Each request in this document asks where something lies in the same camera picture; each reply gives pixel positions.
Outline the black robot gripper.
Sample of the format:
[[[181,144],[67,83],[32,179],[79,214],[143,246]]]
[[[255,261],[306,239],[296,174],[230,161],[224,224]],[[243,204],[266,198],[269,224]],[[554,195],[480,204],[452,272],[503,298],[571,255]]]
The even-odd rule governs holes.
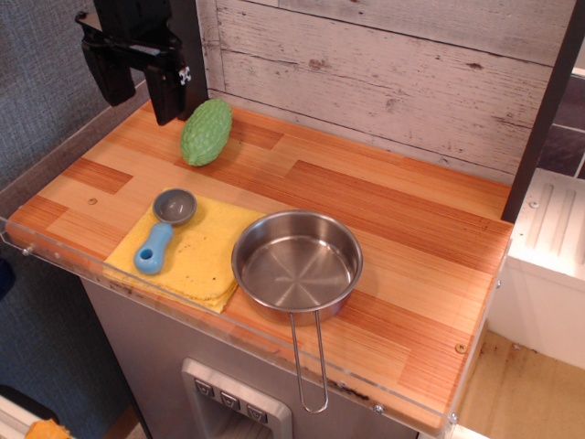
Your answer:
[[[169,27],[168,1],[95,1],[75,21],[83,31],[82,52],[104,100],[118,106],[135,95],[131,69],[145,70],[156,122],[185,120],[190,68],[183,44]]]

